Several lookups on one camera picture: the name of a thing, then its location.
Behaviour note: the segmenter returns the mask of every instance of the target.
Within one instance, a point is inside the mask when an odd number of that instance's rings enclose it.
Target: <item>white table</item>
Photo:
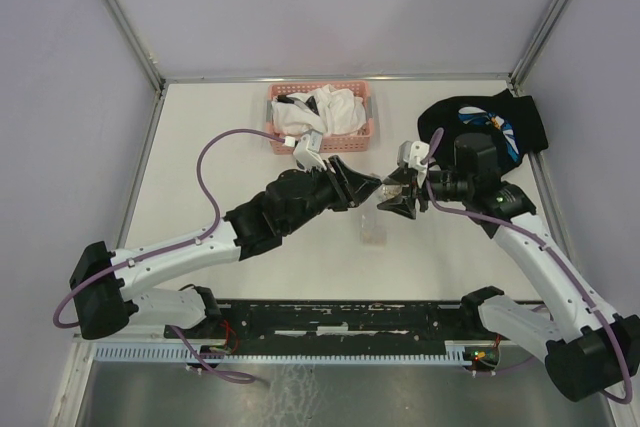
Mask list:
[[[351,168],[387,175],[396,167],[398,146],[418,140],[418,116],[454,95],[493,95],[503,81],[371,82],[379,130],[369,151],[343,154]],[[135,247],[193,231],[213,212],[199,190],[196,158],[205,143],[233,128],[264,128],[268,85],[173,84],[169,87],[135,206],[126,245]],[[214,146],[204,179],[223,212],[264,190],[293,167],[267,141],[237,135]],[[521,186],[542,208],[528,162],[506,180]],[[219,298],[455,300],[487,285],[515,299],[539,299],[515,263],[468,219],[431,208],[416,221],[378,214],[386,245],[360,241],[361,212],[325,212],[283,246],[243,262],[222,265],[163,284],[210,287]]]

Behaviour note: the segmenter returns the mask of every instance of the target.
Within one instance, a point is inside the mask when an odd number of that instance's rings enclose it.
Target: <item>wall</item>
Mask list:
[[[510,72],[550,0],[121,0],[166,77]]]
[[[525,85],[581,266],[625,315],[640,314],[638,32],[638,0],[573,0]]]
[[[100,0],[0,12],[0,425],[40,426],[69,350],[51,314],[114,238],[153,92]]]

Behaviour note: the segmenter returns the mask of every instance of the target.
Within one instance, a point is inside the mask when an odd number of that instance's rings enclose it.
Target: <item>pink plastic crate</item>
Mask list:
[[[364,80],[325,80],[322,82],[282,82],[269,86],[269,99],[267,102],[267,125],[265,131],[284,137],[280,132],[273,130],[273,111],[271,101],[278,95],[293,94],[295,92],[310,92],[324,87],[327,84],[333,85],[336,89],[349,89],[357,97],[362,97],[362,104],[367,116],[367,122],[353,135],[331,135],[322,140],[320,152],[364,152],[369,148],[369,142],[373,136],[373,116],[371,115],[371,96],[369,83]],[[275,140],[270,141],[271,148],[275,154],[291,154],[293,148],[285,147]]]

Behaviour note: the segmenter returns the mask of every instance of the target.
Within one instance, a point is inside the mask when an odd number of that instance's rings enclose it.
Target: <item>white towel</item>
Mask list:
[[[304,105],[309,97],[315,97],[318,115]],[[289,94],[299,100],[295,104],[272,102],[273,124],[276,132],[300,135],[315,129],[325,135],[354,134],[367,121],[361,97],[349,89],[336,90],[332,85],[308,93]]]

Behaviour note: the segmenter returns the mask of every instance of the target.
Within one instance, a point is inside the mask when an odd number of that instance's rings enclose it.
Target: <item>black cloth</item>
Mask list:
[[[454,164],[454,141],[460,134],[489,134],[503,174],[522,163],[524,155],[549,147],[533,98],[513,97],[504,90],[492,97],[460,96],[436,102],[418,118],[420,140],[429,142],[437,128],[444,136],[435,159],[441,168]]]

